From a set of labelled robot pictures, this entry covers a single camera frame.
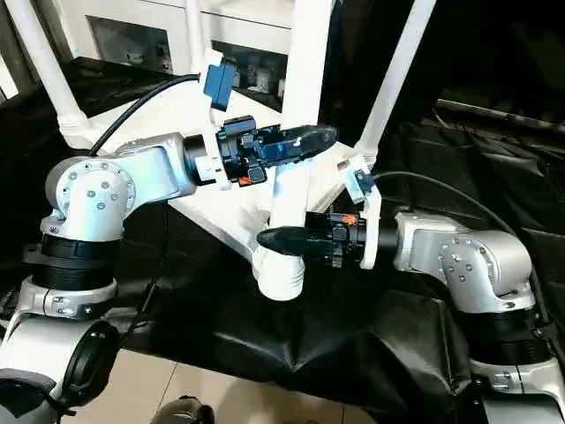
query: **white stand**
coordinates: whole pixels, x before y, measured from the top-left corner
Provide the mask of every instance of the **white stand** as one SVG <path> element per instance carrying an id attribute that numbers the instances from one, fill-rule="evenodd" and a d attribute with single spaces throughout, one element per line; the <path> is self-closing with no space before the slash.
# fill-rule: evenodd
<path id="1" fill-rule="evenodd" d="M 72 95 L 30 0 L 6 0 L 6 6 L 55 107 L 61 134 L 69 146 L 83 148 L 84 134 L 92 127 Z"/>
<path id="2" fill-rule="evenodd" d="M 318 124 L 321 82 L 328 43 L 331 0 L 297 0 L 294 5 L 282 129 Z M 276 167 L 270 226 L 303 227 L 308 202 L 310 161 Z M 290 300 L 302 291 L 302 258 L 266 251 L 253 263 L 259 269 L 259 288 L 273 300 Z"/>
<path id="3" fill-rule="evenodd" d="M 369 170 L 377 160 L 380 138 L 384 133 L 395 107 L 396 99 L 406 80 L 408 70 L 418 51 L 418 46 L 432 16 L 434 6 L 435 0 L 414 0 L 403 33 L 396 44 L 395 53 L 380 85 L 371 114 L 365 123 L 361 138 L 355 145 L 356 153 L 363 155 Z M 325 195 L 320 197 L 320 201 L 316 203 L 314 209 L 316 211 L 326 210 L 342 191 L 343 183 L 338 179 L 332 186 L 325 188 L 323 192 Z"/>

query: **black joint housing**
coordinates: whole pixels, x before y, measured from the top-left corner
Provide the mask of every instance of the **black joint housing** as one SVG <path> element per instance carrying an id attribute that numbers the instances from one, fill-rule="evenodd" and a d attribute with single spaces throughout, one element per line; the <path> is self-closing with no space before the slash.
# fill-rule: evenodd
<path id="1" fill-rule="evenodd" d="M 35 265 L 34 284 L 55 290 L 84 291 L 106 287 L 114 277 L 119 240 L 93 242 L 45 235 L 28 247 L 24 262 Z"/>
<path id="2" fill-rule="evenodd" d="M 470 356 L 486 364 L 525 365 L 551 359 L 547 341 L 536 336 L 534 309 L 499 314 L 462 314 Z"/>

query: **black cable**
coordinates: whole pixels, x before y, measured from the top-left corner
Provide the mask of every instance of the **black cable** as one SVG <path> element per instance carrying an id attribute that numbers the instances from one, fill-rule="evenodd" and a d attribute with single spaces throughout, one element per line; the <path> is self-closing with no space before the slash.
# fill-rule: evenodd
<path id="1" fill-rule="evenodd" d="M 100 137 L 100 139 L 98 139 L 98 141 L 96 141 L 95 144 L 92 146 L 92 148 L 88 151 L 88 155 L 96 156 L 98 154 L 98 151 L 102 148 L 102 146 L 106 143 L 106 141 L 108 141 L 108 139 L 112 136 L 112 134 L 116 132 L 116 130 L 125 122 L 125 120 L 129 118 L 131 115 L 133 115 L 133 113 L 137 109 L 139 109 L 141 106 L 147 103 L 151 98 L 155 97 L 162 91 L 165 91 L 167 88 L 175 86 L 176 84 L 180 84 L 186 81 L 198 81 L 199 78 L 200 76 L 197 74 L 188 74 L 188 75 L 183 75 L 182 77 L 170 79 L 168 81 L 163 82 L 159 86 L 155 87 L 149 93 L 140 97 L 138 101 L 136 101 L 132 106 L 127 108 L 127 110 L 124 113 L 122 113 L 122 115 L 120 115 L 119 118 L 116 119 L 116 121 L 114 121 L 112 125 L 108 127 L 108 129 L 104 132 L 104 134 Z"/>
<path id="2" fill-rule="evenodd" d="M 136 328 L 138 328 L 138 324 L 141 317 L 147 314 L 147 311 L 151 304 L 151 300 L 155 296 L 157 289 L 159 287 L 158 283 L 159 283 L 159 279 L 161 278 L 162 267 L 167 258 L 167 250 L 169 248 L 169 205 L 165 201 L 162 204 L 162 207 L 163 207 L 163 220 L 162 220 L 163 233 L 162 233 L 161 249 L 159 252 L 159 259 L 157 260 L 157 266 L 155 267 L 155 271 L 153 277 L 151 278 L 151 282 L 146 287 L 145 290 L 146 296 L 143 299 L 143 302 L 139 303 L 137 307 L 137 312 L 133 316 L 132 322 L 130 323 L 130 327 L 127 329 L 127 331 L 124 333 L 124 336 L 122 337 L 122 340 L 119 344 L 120 348 L 124 345 L 125 340 L 133 333 L 133 331 Z"/>
<path id="3" fill-rule="evenodd" d="M 389 178 L 389 177 L 410 177 L 410 178 L 419 179 L 421 181 L 425 181 L 427 183 L 439 186 L 439 187 L 441 187 L 445 190 L 450 191 L 451 193 L 454 193 L 454 194 L 457 194 L 460 197 L 463 197 L 469 203 L 472 203 L 477 208 L 479 208 L 481 211 L 483 211 L 485 214 L 487 214 L 505 232 L 507 232 L 508 234 L 512 234 L 514 237 L 519 239 L 516 232 L 514 230 L 512 230 L 512 227 L 510 227 L 502 218 L 500 218 L 498 215 L 496 215 L 491 209 L 487 208 L 485 205 L 483 205 L 479 201 L 476 201 L 475 199 L 470 197 L 470 195 L 465 194 L 462 191 L 457 190 L 453 186 L 446 184 L 446 183 L 444 183 L 444 182 L 442 182 L 438 179 L 431 178 L 431 177 L 428 177 L 428 176 L 422 175 L 422 174 L 417 174 L 416 172 L 410 172 L 408 170 L 389 170 L 389 171 L 382 172 L 380 174 L 373 174 L 373 177 L 374 177 L 375 182 L 379 179 Z M 547 312 L 546 302 L 544 301 L 543 294 L 541 292 L 541 282 L 539 281 L 538 273 L 536 272 L 536 269 L 533 266 L 533 264 L 531 265 L 530 282 L 533 286 L 534 294 L 537 295 L 536 300 L 538 301 L 537 305 L 538 305 L 538 309 L 539 309 L 541 323 L 543 325 L 551 325 L 551 321 L 549 320 L 549 313 Z M 561 363 L 561 367 L 565 368 L 565 352 L 561 349 L 561 346 L 559 345 L 559 341 L 557 340 L 556 337 L 550 337 L 549 340 L 552 342 L 551 345 L 554 348 L 555 355 L 557 356 L 558 360 Z"/>

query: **white cabinet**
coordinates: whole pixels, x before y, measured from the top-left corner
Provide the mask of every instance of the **white cabinet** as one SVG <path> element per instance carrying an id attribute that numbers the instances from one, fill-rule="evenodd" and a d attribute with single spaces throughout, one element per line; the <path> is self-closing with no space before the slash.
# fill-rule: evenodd
<path id="1" fill-rule="evenodd" d="M 61 5 L 75 57 L 138 64 L 144 60 L 140 55 L 153 60 L 163 53 L 160 49 L 166 49 L 164 53 L 169 55 L 173 73 L 190 72 L 184 8 L 141 0 L 61 0 Z M 166 46 L 147 45 L 145 51 L 139 51 L 143 41 L 155 42 L 159 38 L 156 30 L 164 34 Z M 122 50 L 121 57 L 109 57 L 118 48 Z"/>
<path id="2" fill-rule="evenodd" d="M 73 55 L 190 72 L 185 0 L 58 0 Z M 293 0 L 200 0 L 205 40 L 288 55 Z"/>

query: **black fabric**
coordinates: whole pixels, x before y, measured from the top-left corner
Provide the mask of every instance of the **black fabric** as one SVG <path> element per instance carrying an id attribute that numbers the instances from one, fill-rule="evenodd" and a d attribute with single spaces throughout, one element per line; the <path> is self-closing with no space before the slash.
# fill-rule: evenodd
<path id="1" fill-rule="evenodd" d="M 88 115 L 127 102 L 166 78 L 85 59 L 65 71 Z M 40 89 L 1 106 L 0 124 L 0 175 L 8 200 L 0 212 L 5 226 L 0 316 L 5 319 L 30 272 L 19 260 L 20 249 L 39 240 L 39 222 L 49 213 L 43 180 L 59 160 L 76 152 L 58 135 Z M 441 179 L 508 220 L 524 235 L 563 329 L 565 152 L 547 153 L 543 146 L 402 125 L 381 141 L 378 167 Z M 386 216 L 418 208 L 472 228 L 493 227 L 464 201 L 424 183 L 387 180 L 380 189 Z M 117 259 L 119 294 L 108 314 L 121 331 L 154 272 L 161 213 L 157 205 L 146 206 L 126 222 Z M 360 405 L 379 423 L 451 422 L 457 411 L 466 410 L 472 397 L 467 345 L 447 290 L 431 277 L 396 272 L 384 255 L 371 272 L 310 265 L 302 296 L 277 303 L 260 295 L 248 262 L 174 209 L 169 236 L 162 288 L 129 348 Z"/>

